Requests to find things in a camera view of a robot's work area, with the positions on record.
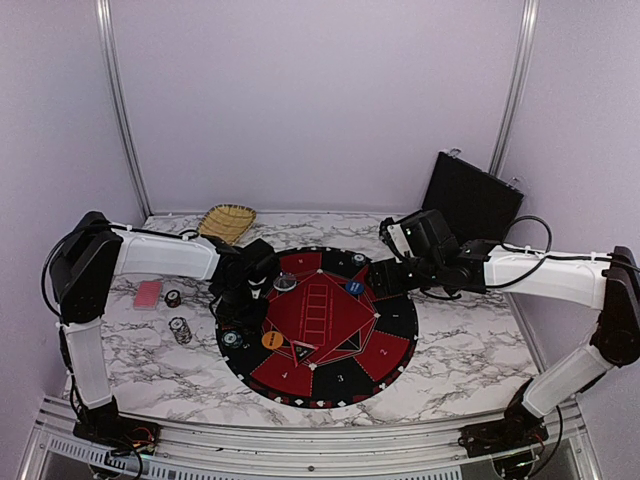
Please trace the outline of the blue round blind button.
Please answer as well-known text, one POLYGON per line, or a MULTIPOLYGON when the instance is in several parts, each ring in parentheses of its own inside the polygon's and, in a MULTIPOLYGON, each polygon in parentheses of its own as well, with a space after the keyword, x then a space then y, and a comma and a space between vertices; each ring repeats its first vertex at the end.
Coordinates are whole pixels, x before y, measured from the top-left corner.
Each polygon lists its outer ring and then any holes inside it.
POLYGON ((365 290, 364 284, 358 281, 352 280, 345 285, 345 291, 350 295, 354 295, 354 296, 361 295, 364 292, 364 290, 365 290))

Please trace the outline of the blue green chip pile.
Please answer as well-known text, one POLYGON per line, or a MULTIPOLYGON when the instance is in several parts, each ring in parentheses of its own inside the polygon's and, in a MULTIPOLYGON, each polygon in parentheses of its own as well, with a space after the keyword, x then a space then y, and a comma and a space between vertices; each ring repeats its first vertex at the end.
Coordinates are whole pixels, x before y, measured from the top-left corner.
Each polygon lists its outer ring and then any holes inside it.
POLYGON ((351 261, 356 266, 362 266, 366 264, 366 257, 362 254, 354 254, 351 257, 351 261))
POLYGON ((222 334, 221 342, 225 348, 237 349, 243 345, 243 337, 236 330, 228 330, 222 334))

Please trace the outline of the clear round dealer button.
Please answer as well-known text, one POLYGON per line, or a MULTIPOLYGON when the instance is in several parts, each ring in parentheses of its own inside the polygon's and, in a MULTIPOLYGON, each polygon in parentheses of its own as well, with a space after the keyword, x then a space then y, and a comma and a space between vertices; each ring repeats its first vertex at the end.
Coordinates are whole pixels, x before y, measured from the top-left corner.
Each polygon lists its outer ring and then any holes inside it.
POLYGON ((273 281, 273 288, 280 292, 286 293, 294 290, 297 286, 297 278, 289 272, 281 272, 273 281))

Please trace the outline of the orange round blind button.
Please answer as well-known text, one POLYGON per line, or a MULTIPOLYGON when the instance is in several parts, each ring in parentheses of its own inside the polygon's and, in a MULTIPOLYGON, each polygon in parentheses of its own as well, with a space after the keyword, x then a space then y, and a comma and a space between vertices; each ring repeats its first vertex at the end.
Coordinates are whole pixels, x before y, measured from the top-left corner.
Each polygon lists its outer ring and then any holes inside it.
POLYGON ((280 332, 271 330, 263 334, 261 343, 268 350, 277 350, 283 345, 284 337, 280 332))

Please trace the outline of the orange black chip stack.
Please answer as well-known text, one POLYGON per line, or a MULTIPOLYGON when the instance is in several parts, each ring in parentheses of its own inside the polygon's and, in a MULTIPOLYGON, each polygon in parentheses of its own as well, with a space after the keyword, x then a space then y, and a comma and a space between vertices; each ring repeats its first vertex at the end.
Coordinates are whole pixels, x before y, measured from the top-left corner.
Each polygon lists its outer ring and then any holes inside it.
POLYGON ((164 302, 169 308, 177 308, 180 306, 182 303, 180 291, 175 289, 168 291, 164 296, 164 302))

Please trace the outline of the black triangular button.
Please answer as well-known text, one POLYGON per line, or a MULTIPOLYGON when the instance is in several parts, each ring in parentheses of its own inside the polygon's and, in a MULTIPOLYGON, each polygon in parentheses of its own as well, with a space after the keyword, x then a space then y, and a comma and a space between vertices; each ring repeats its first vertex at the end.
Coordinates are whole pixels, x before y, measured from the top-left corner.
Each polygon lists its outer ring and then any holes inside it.
POLYGON ((291 342, 292 357, 294 365, 300 365, 306 358, 313 355, 317 351, 318 347, 305 343, 302 341, 294 340, 291 342))

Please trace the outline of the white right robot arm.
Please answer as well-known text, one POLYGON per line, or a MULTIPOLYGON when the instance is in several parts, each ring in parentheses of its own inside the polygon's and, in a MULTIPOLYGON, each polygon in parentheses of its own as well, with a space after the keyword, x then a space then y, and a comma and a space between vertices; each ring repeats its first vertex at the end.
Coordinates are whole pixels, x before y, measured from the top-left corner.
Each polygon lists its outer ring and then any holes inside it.
POLYGON ((615 367, 639 359, 639 268, 632 252, 570 254, 504 240, 457 241, 437 210, 385 219, 379 236, 392 258, 370 264, 366 281, 380 296, 440 287, 450 297, 491 291, 564 300, 598 311, 590 340, 523 385, 495 438, 515 448, 559 403, 615 367))

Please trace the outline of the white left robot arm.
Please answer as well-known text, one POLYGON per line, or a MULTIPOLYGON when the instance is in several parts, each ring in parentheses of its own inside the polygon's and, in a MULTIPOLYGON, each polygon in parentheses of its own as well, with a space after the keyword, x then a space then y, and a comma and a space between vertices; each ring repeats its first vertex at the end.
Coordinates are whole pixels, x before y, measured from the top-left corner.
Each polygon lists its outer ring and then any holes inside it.
POLYGON ((127 432, 123 418, 105 407, 113 394, 104 361, 101 318, 113 278, 149 274, 207 281, 224 315, 254 327, 268 308, 261 297, 264 285, 280 271, 277 254, 262 239, 233 247, 214 236, 112 224, 98 211, 86 213, 61 239, 45 267, 79 397, 93 409, 86 426, 106 445, 119 444, 127 432))

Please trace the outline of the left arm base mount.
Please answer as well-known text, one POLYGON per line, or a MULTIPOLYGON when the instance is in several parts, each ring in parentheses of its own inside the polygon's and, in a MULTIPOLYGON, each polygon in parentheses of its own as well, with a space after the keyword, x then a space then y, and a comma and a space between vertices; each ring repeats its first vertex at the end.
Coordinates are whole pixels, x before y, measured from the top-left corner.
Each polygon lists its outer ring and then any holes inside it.
POLYGON ((155 452, 160 426, 121 415, 114 397, 94 409, 78 402, 74 412, 77 421, 73 434, 80 439, 113 447, 118 454, 155 452))

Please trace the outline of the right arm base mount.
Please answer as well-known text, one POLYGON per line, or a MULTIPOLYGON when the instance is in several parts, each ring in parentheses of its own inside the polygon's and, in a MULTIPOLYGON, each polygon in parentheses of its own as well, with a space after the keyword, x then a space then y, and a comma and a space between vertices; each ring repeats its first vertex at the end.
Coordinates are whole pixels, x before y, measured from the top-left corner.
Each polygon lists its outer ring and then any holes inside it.
POLYGON ((536 417, 523 406, 524 392, 531 383, 532 379, 516 391, 501 419, 460 429, 458 445, 470 458, 534 445, 549 438, 543 418, 536 417))

